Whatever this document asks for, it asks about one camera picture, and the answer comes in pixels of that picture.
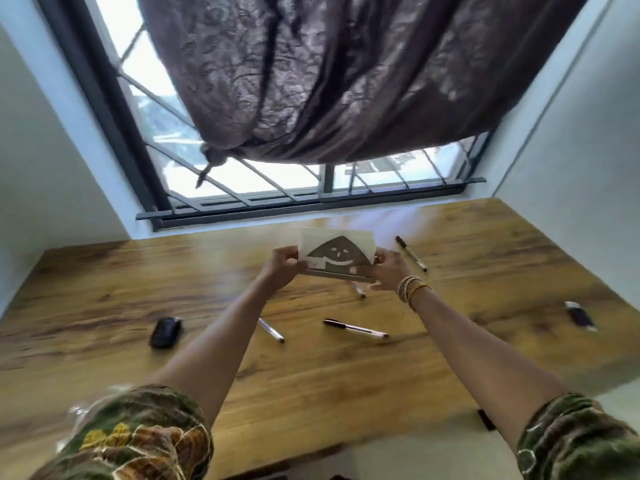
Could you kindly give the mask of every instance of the curtain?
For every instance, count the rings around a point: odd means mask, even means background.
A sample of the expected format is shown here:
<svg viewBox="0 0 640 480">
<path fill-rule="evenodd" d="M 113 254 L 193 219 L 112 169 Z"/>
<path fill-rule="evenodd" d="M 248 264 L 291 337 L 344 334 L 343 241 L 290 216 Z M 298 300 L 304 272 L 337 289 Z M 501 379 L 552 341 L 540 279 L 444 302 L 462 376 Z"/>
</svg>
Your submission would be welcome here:
<svg viewBox="0 0 640 480">
<path fill-rule="evenodd" d="M 328 163 L 494 128 L 587 0 L 138 0 L 205 142 Z"/>
</svg>

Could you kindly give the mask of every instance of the patterned sleeve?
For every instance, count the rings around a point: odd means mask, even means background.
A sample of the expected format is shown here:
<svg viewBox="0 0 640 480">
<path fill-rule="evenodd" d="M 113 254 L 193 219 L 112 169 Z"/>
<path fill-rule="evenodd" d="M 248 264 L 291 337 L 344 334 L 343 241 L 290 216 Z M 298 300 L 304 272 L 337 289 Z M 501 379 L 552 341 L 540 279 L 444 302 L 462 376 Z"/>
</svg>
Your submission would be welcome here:
<svg viewBox="0 0 640 480">
<path fill-rule="evenodd" d="M 197 480 L 212 454 L 198 405 L 170 387 L 147 385 L 101 407 L 31 480 Z"/>
<path fill-rule="evenodd" d="M 518 441 L 525 480 L 640 479 L 640 438 L 578 394 L 544 405 Z"/>
</svg>

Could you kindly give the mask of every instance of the forearm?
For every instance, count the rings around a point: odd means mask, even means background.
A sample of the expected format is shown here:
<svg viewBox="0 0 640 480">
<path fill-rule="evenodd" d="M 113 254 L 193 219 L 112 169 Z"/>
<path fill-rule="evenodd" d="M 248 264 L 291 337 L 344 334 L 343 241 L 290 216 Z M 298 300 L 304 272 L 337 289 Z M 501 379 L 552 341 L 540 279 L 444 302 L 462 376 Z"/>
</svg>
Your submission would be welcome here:
<svg viewBox="0 0 640 480">
<path fill-rule="evenodd" d="M 453 310 L 432 290 L 417 290 L 412 305 L 452 370 L 512 449 L 537 409 L 568 392 L 553 374 Z"/>
<path fill-rule="evenodd" d="M 213 424 L 268 298 L 263 282 L 253 282 L 219 319 L 151 375 L 148 382 L 175 387 L 190 396 Z"/>
</svg>

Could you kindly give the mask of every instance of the marker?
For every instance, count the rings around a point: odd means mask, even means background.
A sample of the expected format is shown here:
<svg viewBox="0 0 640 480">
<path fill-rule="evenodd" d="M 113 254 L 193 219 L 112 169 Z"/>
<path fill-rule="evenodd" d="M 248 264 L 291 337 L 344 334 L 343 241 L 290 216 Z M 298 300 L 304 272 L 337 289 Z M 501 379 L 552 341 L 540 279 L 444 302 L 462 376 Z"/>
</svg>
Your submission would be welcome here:
<svg viewBox="0 0 640 480">
<path fill-rule="evenodd" d="M 258 323 L 262 325 L 262 328 L 269 332 L 269 335 L 279 341 L 281 344 L 284 343 L 284 337 L 279 334 L 274 328 L 272 328 L 267 322 L 265 322 L 262 318 L 258 318 Z"/>
<path fill-rule="evenodd" d="M 565 301 L 564 307 L 566 308 L 567 313 L 571 317 L 573 323 L 583 328 L 586 328 L 588 331 L 599 331 L 596 324 L 591 320 L 590 316 L 587 315 L 579 303 L 574 301 Z"/>
<path fill-rule="evenodd" d="M 411 250 L 411 248 L 409 246 L 406 245 L 406 242 L 404 242 L 404 240 L 402 239 L 402 237 L 400 237 L 399 235 L 396 235 L 396 241 L 398 242 L 398 244 L 400 244 L 402 246 L 402 249 L 405 250 L 405 252 L 407 254 L 409 254 L 409 257 L 411 259 L 413 259 L 415 261 L 415 263 L 420 266 L 420 268 L 426 273 L 427 270 L 427 266 L 425 266 L 425 264 L 420 261 L 420 258 L 418 256 L 416 256 L 413 251 Z"/>
<path fill-rule="evenodd" d="M 360 297 L 360 299 L 364 299 L 367 297 L 367 294 L 364 293 L 364 291 L 362 291 L 359 284 L 357 284 L 355 281 L 352 281 L 351 284 L 353 285 L 354 288 L 356 288 L 356 291 L 358 292 L 358 296 Z"/>
<path fill-rule="evenodd" d="M 369 330 L 368 328 L 363 328 L 355 325 L 348 325 L 347 323 L 338 322 L 338 320 L 332 320 L 327 318 L 325 320 L 322 320 L 322 322 L 325 325 L 334 326 L 336 328 L 346 328 L 347 330 L 359 331 L 362 333 L 369 333 L 371 335 L 375 335 L 376 337 L 382 337 L 383 339 L 389 338 L 389 334 L 383 331 Z"/>
</svg>

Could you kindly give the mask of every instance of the wooden table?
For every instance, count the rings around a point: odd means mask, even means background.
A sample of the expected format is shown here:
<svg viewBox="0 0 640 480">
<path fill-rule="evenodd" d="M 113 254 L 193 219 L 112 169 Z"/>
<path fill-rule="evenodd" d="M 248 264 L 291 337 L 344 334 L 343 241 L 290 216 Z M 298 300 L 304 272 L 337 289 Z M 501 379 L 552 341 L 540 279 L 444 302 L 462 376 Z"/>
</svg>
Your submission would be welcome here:
<svg viewBox="0 0 640 480">
<path fill-rule="evenodd" d="M 137 383 L 167 360 L 147 346 L 156 318 L 184 319 L 184 347 L 256 276 L 269 250 L 295 244 L 304 226 L 372 229 L 389 248 L 400 234 L 446 300 L 565 377 L 596 378 L 640 355 L 635 309 L 495 199 L 48 251 L 0 324 L 6 478 L 26 478 L 52 455 L 71 405 Z M 601 332 L 574 326 L 565 300 L 583 304 Z M 210 479 L 476 407 L 391 293 L 361 301 L 346 282 L 300 276 L 263 316 L 287 341 L 256 330 L 214 426 Z M 327 317 L 391 338 L 327 328 Z"/>
</svg>

